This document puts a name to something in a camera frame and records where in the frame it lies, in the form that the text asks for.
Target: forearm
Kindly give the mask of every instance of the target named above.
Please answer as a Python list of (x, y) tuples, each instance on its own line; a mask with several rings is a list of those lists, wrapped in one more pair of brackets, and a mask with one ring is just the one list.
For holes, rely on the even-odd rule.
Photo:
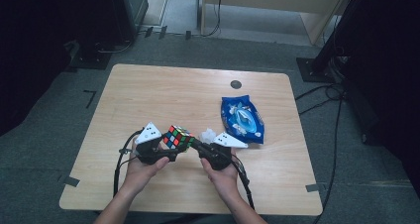
[(235, 220), (239, 224), (266, 223), (239, 193), (230, 193), (222, 197)]
[(135, 196), (136, 195), (121, 188), (111, 202), (101, 212), (94, 224), (124, 223), (130, 205)]

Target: light wood tabletop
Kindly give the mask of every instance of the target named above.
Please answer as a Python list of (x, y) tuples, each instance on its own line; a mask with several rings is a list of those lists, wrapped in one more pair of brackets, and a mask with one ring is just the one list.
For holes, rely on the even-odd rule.
[[(242, 87), (234, 89), (233, 80), (240, 81)], [(220, 134), (225, 131), (222, 96), (246, 94), (265, 128), (263, 145), (237, 149), (257, 213), (319, 215), (319, 192), (306, 189), (306, 185), (315, 184), (315, 177), (287, 75), (130, 64), (116, 64), (111, 71), (70, 174), (80, 183), (64, 188), (60, 207), (103, 210), (112, 199), (119, 149), (149, 122), (162, 133), (177, 125), (196, 137), (207, 128)], [(120, 185), (125, 171), (123, 166)], [(238, 188), (247, 200), (239, 180)], [(153, 177), (131, 210), (229, 213), (194, 149), (179, 154), (176, 162)]]

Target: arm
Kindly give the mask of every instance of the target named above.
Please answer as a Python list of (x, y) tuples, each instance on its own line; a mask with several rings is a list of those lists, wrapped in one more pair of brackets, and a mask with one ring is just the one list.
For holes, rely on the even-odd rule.
[(238, 173), (232, 165), (223, 170), (213, 170), (206, 159), (201, 159), (201, 163), (237, 223), (266, 223), (241, 197), (237, 187)]
[(141, 163), (139, 159), (129, 161), (123, 185), (94, 223), (124, 223), (130, 205), (136, 195), (145, 188), (151, 178), (164, 168), (168, 162), (169, 158), (162, 158), (149, 166)]

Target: hand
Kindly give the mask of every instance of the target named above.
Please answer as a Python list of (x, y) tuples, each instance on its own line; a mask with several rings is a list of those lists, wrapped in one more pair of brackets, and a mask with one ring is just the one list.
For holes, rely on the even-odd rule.
[[(234, 155), (235, 150), (232, 149), (231, 151), (232, 155)], [(232, 164), (222, 170), (213, 170), (210, 163), (204, 158), (201, 159), (201, 164), (222, 199), (225, 199), (228, 195), (239, 195), (237, 186), (238, 172)]]
[[(136, 149), (135, 139), (132, 145), (133, 150)], [(161, 158), (153, 165), (143, 164), (139, 159), (132, 159), (127, 165), (126, 178), (120, 190), (127, 191), (130, 195), (136, 196), (167, 163), (169, 163), (169, 158), (167, 157)]]

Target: blue plastic bag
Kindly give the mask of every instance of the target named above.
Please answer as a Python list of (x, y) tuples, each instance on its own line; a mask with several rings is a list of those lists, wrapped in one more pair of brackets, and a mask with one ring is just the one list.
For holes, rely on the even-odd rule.
[(263, 144), (263, 120), (250, 95), (222, 97), (222, 121), (226, 132), (244, 143)]

